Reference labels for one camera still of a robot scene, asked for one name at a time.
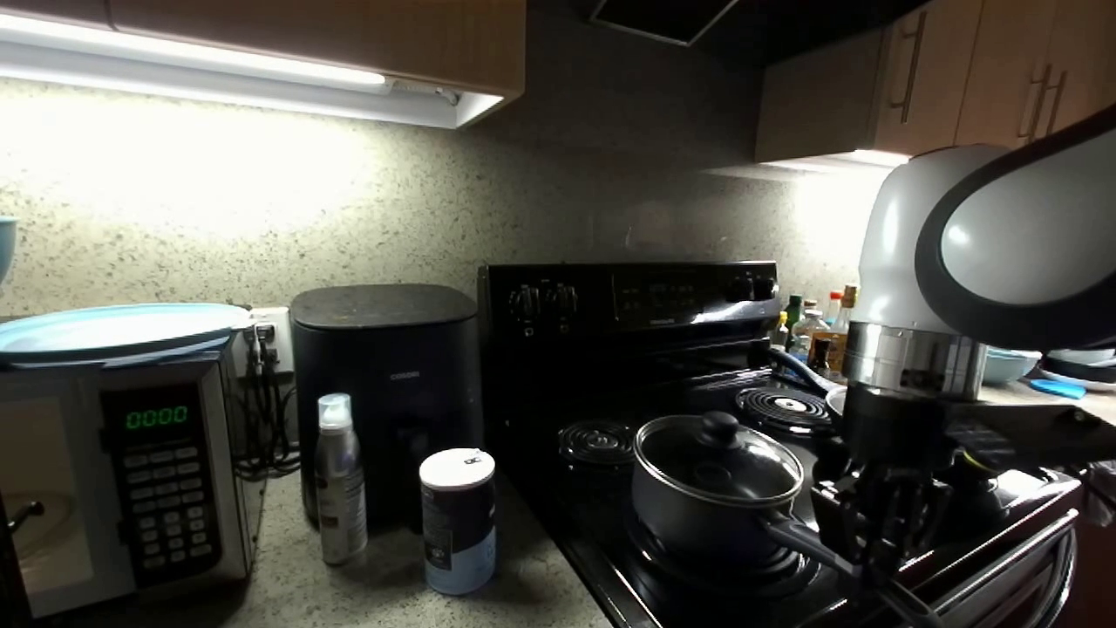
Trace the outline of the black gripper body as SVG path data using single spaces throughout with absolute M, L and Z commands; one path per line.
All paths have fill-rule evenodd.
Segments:
M 825 543 L 842 557 L 905 557 L 935 540 L 953 500 L 944 416 L 949 405 L 928 393 L 842 391 L 812 468 Z

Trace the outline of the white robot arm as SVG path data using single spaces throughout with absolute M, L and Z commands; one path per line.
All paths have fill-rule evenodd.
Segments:
M 848 338 L 840 538 L 895 566 L 935 538 L 953 416 L 984 351 L 1116 342 L 1116 107 L 1013 151 L 895 169 L 867 212 Z

